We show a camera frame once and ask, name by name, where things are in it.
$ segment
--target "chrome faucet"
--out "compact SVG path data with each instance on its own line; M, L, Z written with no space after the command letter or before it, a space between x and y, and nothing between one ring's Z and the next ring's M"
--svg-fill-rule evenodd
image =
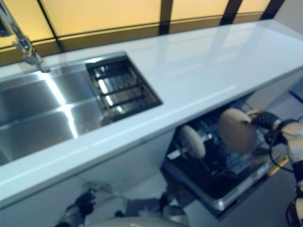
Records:
M25 36L18 24L15 22L9 10L6 8L3 0L0 0L0 37L16 35L16 41L13 45L23 53L24 61L30 65L36 65L41 72L49 72L47 66L42 66L42 58L37 52L29 38Z

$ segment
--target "stainless steel sink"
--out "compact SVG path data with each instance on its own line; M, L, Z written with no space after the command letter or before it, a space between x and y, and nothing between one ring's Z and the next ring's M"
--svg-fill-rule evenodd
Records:
M0 82L0 165L160 105L125 53Z

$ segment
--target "kitchen counter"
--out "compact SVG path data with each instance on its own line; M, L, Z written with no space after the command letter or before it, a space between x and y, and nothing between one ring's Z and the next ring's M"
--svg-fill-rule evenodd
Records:
M163 105L3 165L1 206L64 180L271 83L303 72L302 36L273 21L212 27L46 57L48 65L125 51ZM0 79L30 70L0 68Z

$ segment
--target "white cabinet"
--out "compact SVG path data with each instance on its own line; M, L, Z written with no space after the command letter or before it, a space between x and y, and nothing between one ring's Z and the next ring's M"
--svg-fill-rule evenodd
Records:
M166 132L124 151L81 174L59 182L0 210L1 227L51 227L87 189L87 183L110 184L114 191L127 189L159 170L173 137Z
M247 103L253 108L265 110L272 102L274 102L284 92L289 91L290 88L302 78L302 70L294 72L283 79L277 80L257 90L251 97L249 97Z
M113 191L122 191L154 174L160 169L175 130L125 151L79 176L89 182L109 186Z
M83 193L85 182L69 178L0 210L1 227L51 227Z

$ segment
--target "black wire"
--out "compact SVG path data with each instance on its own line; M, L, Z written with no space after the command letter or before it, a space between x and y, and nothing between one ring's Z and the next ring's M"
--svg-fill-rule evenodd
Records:
M291 222L290 222L289 215L288 215L291 204L292 204L292 203L290 203L290 204L287 206L287 209L286 209L286 212L285 212L286 222L287 222L287 224L288 224L289 227L292 227L292 224L291 224Z
M273 149L273 146L274 146L274 143L275 143L275 141L276 141L276 138L277 138L278 134L279 134L279 131L274 135L273 139L271 140L269 149L268 149L268 153L269 153L270 160L271 160L271 162L272 162L273 164L275 164L275 165L276 165L277 167L279 167L280 169L283 169L283 170L288 171L288 172L290 172L290 173L294 173L293 170L288 169L288 168L285 168L285 167L283 167L283 166L280 166L280 165L274 160L274 158L273 158L273 150L272 150L272 149Z

